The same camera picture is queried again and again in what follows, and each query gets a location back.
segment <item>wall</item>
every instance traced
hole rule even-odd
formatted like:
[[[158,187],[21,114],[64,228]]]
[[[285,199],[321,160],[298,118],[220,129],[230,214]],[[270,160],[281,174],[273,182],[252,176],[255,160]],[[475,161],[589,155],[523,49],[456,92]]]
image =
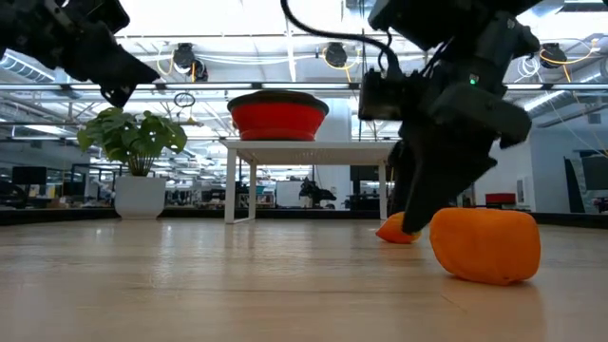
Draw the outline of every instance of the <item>wall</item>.
[[[485,205],[485,194],[516,193],[517,180],[525,179],[524,196],[528,198],[527,205],[530,209],[535,210],[530,142],[526,141],[505,150],[501,150],[495,142],[490,156],[498,161],[498,165],[475,182],[477,205]]]
[[[575,133],[594,149],[601,149],[598,139],[589,129]],[[596,134],[604,147],[608,147],[608,131],[602,130]],[[478,205],[484,205],[487,193],[515,193],[517,179],[525,178],[524,191],[530,199],[528,205],[532,211],[570,213],[563,159],[589,149],[562,126],[535,129],[525,143],[506,150],[501,150],[495,144],[490,156],[498,161],[498,166],[475,182],[475,200]]]
[[[576,133],[593,148],[601,149],[598,139],[588,129],[577,130]],[[597,132],[597,135],[604,147],[608,147],[608,131]],[[570,213],[563,159],[591,148],[563,128],[534,131],[530,143],[536,210],[543,213]]]
[[[57,142],[39,142],[42,148],[34,148],[29,142],[0,143],[0,167],[45,166],[69,170],[73,163],[89,163],[90,157],[76,146],[63,146]]]

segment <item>orange toy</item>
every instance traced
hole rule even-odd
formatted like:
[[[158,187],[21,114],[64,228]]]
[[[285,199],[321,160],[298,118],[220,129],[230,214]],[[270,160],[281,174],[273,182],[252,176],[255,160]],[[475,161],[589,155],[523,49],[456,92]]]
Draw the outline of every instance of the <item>orange toy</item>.
[[[401,231],[404,213],[397,213],[390,216],[386,222],[378,229],[376,236],[390,243],[410,244],[417,240],[421,233],[410,235]]]
[[[462,279],[494,285],[527,280],[539,270],[541,237],[522,212],[448,208],[430,223],[439,263]]]

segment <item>red object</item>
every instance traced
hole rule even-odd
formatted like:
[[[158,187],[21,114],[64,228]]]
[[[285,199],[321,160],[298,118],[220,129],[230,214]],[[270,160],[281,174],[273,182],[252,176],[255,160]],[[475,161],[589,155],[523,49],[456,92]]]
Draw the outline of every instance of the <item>red object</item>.
[[[313,142],[329,107],[315,96],[286,90],[261,90],[228,103],[244,141]]]
[[[515,204],[515,194],[485,194],[485,204]]]

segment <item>pillar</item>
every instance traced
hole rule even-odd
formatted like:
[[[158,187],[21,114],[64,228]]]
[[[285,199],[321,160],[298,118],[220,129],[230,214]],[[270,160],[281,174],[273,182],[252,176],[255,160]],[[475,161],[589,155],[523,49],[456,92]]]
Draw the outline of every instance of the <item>pillar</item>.
[[[352,113],[348,99],[327,99],[330,107],[325,121],[316,133],[317,142],[348,143],[351,140]],[[351,194],[351,167],[349,165],[318,165],[315,172],[316,184],[332,191],[337,197],[332,204],[336,209],[344,209],[342,203]]]

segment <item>desk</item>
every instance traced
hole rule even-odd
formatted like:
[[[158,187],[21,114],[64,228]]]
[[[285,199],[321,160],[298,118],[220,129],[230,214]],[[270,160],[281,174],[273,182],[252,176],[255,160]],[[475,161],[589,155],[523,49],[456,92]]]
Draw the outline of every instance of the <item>desk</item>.
[[[226,223],[256,218],[256,187],[249,187],[249,216],[235,220],[237,157],[250,165],[251,184],[258,165],[377,165],[380,180],[380,219],[387,219],[386,164],[394,142],[221,142],[228,148]]]

